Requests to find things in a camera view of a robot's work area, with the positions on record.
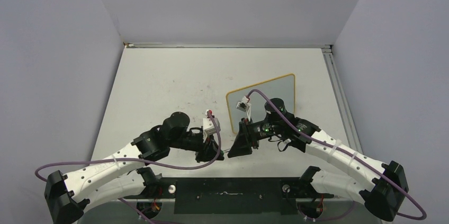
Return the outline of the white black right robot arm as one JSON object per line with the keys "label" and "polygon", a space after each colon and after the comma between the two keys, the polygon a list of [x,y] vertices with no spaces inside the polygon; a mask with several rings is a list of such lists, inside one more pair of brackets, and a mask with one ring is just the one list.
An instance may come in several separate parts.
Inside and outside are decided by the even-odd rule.
{"label": "white black right robot arm", "polygon": [[288,112],[280,98],[270,99],[264,109],[263,120],[245,118],[239,122],[239,132],[227,153],[229,158],[250,155],[261,140],[278,137],[285,148],[318,157],[344,172],[338,175],[308,167],[299,183],[303,195],[338,195],[364,205],[381,220],[395,219],[404,193],[409,191],[402,165],[394,160],[387,164],[347,147],[317,125]]}

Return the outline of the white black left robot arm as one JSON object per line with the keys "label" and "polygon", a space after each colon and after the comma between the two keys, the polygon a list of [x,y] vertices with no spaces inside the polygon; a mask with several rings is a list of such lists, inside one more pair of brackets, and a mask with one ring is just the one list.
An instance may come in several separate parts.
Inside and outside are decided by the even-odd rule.
{"label": "white black left robot arm", "polygon": [[160,160],[172,148],[193,151],[200,169],[223,160],[219,120],[206,111],[203,125],[189,129],[190,118],[174,112],[161,125],[142,133],[123,148],[101,160],[83,163],[83,168],[48,175],[44,198],[53,223],[74,223],[88,210],[126,196],[153,197],[158,190],[150,164],[164,166]]}

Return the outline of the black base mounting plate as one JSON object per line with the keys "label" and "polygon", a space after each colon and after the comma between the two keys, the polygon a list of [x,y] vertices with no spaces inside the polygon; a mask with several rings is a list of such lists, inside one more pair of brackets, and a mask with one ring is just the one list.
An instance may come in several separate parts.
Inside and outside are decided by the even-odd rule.
{"label": "black base mounting plate", "polygon": [[319,194],[298,177],[162,178],[128,200],[171,200],[175,214],[294,214],[295,199],[319,203]]}

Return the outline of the aluminium back rail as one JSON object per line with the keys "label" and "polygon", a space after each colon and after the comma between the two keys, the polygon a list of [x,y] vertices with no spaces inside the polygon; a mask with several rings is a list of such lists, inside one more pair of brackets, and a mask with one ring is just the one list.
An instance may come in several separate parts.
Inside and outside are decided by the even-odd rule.
{"label": "aluminium back rail", "polygon": [[331,49],[331,44],[184,44],[125,43],[126,48],[319,48]]}

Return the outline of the aluminium right side rail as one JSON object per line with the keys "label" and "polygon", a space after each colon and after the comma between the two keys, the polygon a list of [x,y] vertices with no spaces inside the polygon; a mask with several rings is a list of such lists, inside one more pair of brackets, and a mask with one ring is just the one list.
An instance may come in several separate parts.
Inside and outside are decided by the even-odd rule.
{"label": "aluminium right side rail", "polygon": [[348,144],[351,148],[357,150],[359,153],[363,153],[349,103],[347,101],[346,94],[339,78],[332,46],[325,46],[321,49],[321,51],[328,70],[331,85],[334,90],[334,95],[337,101]]}

